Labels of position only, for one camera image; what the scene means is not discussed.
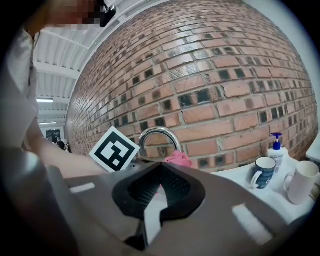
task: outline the person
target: person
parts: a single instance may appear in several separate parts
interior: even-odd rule
[[[17,32],[0,73],[0,147],[32,151],[44,164],[58,167],[64,178],[107,172],[91,158],[66,153],[43,137],[33,50],[36,34],[43,28],[81,24],[94,8],[94,0],[45,1]]]
[[[72,154],[72,152],[71,152],[71,148],[70,148],[70,145],[69,145],[69,143],[68,143],[68,142],[65,144],[65,146],[67,147],[68,152]]]
[[[61,140],[60,137],[58,137],[58,146],[60,147],[60,149],[64,150],[65,149],[65,143]]]

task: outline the brick wall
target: brick wall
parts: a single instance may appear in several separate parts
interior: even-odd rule
[[[72,151],[88,156],[115,126],[138,143],[147,128],[174,131],[203,171],[253,162],[272,132],[300,159],[314,140],[310,78],[286,36],[240,1],[172,0],[150,8],[105,41],[83,70],[67,115]],[[172,151],[147,140],[147,156]]]

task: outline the ceiling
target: ceiling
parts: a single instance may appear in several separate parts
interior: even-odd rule
[[[126,21],[140,12],[169,0],[104,0],[117,7],[116,16],[105,28],[99,24],[82,29],[45,28],[34,49],[33,63],[38,71],[37,98],[53,99],[39,103],[38,123],[56,122],[64,126],[70,98],[78,78],[98,47]]]

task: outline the white mug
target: white mug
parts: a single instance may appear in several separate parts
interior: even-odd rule
[[[283,188],[289,200],[295,204],[302,204],[310,195],[319,173],[318,166],[309,161],[301,161],[296,165],[295,172],[288,173],[284,178]],[[287,178],[292,177],[289,188],[286,187]]]

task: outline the headphone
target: headphone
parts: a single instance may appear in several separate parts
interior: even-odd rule
[[[104,28],[117,13],[117,7],[112,5],[108,8],[104,0],[96,0],[99,6],[100,27]]]

